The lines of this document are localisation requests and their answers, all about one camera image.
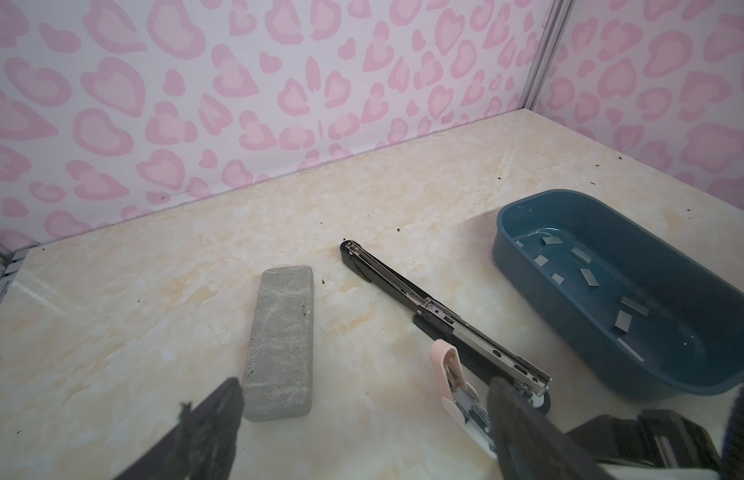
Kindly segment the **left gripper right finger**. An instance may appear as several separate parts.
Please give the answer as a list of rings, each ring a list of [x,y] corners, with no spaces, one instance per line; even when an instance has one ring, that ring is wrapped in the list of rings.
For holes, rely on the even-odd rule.
[[[487,411],[503,478],[610,477],[573,440],[499,377],[489,384]]]

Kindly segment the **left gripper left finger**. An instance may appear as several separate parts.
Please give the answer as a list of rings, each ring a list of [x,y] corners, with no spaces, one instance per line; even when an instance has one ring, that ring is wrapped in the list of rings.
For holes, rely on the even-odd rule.
[[[176,426],[119,479],[227,479],[236,456],[244,397],[235,377],[200,404],[183,403]]]

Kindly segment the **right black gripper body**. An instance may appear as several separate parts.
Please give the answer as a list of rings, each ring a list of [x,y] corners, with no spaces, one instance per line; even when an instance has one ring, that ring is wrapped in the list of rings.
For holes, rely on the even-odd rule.
[[[567,436],[600,463],[719,471],[708,432],[673,410],[644,410],[634,419],[600,415]]]

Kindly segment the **pink white stapler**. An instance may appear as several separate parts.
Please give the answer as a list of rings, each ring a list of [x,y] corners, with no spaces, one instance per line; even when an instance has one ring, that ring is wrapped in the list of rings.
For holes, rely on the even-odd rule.
[[[489,415],[465,379],[457,348],[436,340],[430,347],[429,359],[443,408],[484,454],[496,460]]]

